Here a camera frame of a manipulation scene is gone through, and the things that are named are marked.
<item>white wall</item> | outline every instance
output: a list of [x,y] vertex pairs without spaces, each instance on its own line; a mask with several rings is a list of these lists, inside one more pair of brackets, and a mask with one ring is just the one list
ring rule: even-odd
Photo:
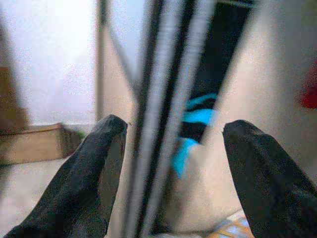
[[94,123],[96,0],[0,0],[31,124]]
[[144,40],[145,0],[112,0],[110,2],[110,25],[122,47],[123,56],[132,77],[138,74],[141,47]]

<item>beige floor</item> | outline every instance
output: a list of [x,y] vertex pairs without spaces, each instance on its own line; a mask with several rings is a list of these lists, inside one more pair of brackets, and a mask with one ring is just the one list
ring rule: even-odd
[[24,220],[64,161],[0,167],[0,237]]

